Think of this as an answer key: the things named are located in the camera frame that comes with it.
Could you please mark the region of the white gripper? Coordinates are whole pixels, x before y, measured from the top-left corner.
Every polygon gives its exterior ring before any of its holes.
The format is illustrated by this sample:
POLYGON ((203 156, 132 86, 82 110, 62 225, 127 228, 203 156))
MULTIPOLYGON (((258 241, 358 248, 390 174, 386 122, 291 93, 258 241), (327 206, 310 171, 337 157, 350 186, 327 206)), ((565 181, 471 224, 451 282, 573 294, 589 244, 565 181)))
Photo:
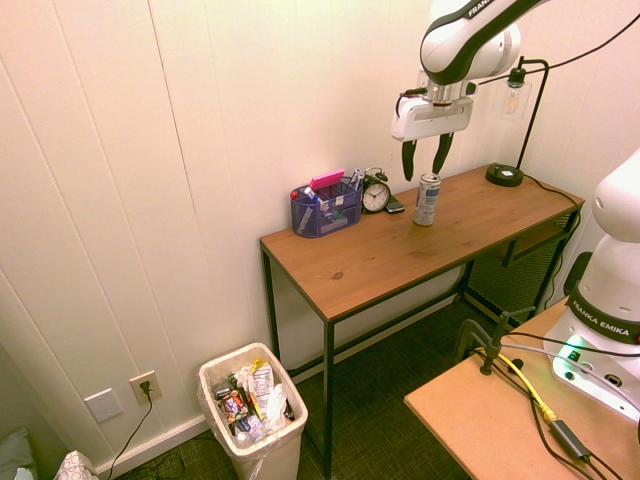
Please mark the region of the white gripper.
POLYGON ((414 176, 414 155, 418 139, 439 136, 432 171, 440 172, 451 149, 454 133, 466 129, 473 111, 473 100, 460 96, 444 104, 429 97, 432 88, 419 88, 400 95, 391 123, 391 135, 402 143, 401 159, 406 181, 414 176))

